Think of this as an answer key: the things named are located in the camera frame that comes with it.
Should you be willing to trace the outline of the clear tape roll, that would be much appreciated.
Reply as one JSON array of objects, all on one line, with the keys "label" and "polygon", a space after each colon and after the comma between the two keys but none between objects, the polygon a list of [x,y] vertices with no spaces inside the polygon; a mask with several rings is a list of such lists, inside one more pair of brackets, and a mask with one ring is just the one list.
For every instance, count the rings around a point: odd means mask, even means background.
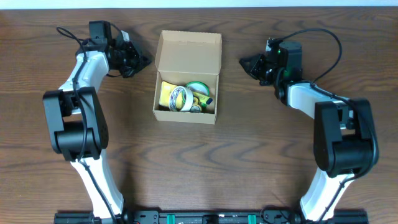
[{"label": "clear tape roll", "polygon": [[[177,108],[177,98],[181,96],[181,108]],[[193,92],[184,86],[176,86],[169,96],[169,109],[171,111],[187,112],[193,105]]]}]

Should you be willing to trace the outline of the yellow sticky note pad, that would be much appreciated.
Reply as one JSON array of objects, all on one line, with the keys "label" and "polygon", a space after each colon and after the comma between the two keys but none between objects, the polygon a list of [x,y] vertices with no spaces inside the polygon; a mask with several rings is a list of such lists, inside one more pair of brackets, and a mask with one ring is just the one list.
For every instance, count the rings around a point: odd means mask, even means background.
[{"label": "yellow sticky note pad", "polygon": [[170,94],[176,87],[174,84],[162,81],[159,95],[160,106],[169,107]]}]

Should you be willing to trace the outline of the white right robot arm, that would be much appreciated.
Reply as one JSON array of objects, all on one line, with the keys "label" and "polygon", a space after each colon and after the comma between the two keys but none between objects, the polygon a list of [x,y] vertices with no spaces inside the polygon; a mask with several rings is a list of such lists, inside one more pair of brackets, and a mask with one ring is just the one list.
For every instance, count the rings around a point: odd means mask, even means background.
[{"label": "white right robot arm", "polygon": [[371,106],[349,99],[303,78],[302,46],[269,39],[266,52],[241,58],[239,64],[261,86],[273,86],[285,106],[313,119],[313,154],[317,171],[296,211],[272,208],[265,223],[367,223],[363,210],[336,210],[346,188],[377,163],[379,149]]}]

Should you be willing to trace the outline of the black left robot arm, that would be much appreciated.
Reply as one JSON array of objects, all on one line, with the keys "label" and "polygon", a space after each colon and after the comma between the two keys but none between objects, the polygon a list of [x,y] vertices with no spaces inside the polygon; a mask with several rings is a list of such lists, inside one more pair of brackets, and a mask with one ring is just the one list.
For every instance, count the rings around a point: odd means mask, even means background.
[{"label": "black left robot arm", "polygon": [[113,179],[106,149],[109,131],[98,97],[112,71],[131,78],[150,60],[127,32],[108,21],[91,21],[89,37],[81,39],[63,27],[61,35],[77,41],[76,65],[64,84],[43,95],[50,143],[81,177],[91,199],[90,212],[57,212],[55,223],[134,223]]}]

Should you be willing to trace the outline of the green tape roll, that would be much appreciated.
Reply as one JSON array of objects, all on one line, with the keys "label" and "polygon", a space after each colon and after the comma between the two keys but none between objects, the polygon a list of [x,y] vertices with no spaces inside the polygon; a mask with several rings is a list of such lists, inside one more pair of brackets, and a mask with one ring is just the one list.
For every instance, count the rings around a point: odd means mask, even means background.
[{"label": "green tape roll", "polygon": [[206,96],[210,95],[210,89],[203,82],[198,82],[198,81],[189,82],[185,85],[185,87],[190,89],[192,92],[197,92]]}]

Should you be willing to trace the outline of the yellow highlighter marker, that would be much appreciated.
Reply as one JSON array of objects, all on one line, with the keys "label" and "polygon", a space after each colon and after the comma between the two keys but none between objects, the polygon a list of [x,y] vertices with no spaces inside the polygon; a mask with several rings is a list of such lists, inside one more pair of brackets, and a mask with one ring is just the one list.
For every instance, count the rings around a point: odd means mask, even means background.
[{"label": "yellow highlighter marker", "polygon": [[193,92],[193,95],[199,99],[199,102],[204,105],[210,105],[213,102],[213,99],[209,96],[203,95],[198,92]]}]

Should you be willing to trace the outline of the cardboard box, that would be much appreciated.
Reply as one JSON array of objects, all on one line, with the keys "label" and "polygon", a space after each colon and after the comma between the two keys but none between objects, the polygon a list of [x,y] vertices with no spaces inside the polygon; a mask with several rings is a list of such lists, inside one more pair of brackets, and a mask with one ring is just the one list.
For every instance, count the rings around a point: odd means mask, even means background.
[{"label": "cardboard box", "polygon": [[[221,34],[174,30],[161,32],[155,56],[157,77],[152,107],[158,121],[216,123],[221,55]],[[212,102],[200,113],[170,111],[168,103],[160,104],[162,82],[175,86],[202,82],[208,87]]]}]

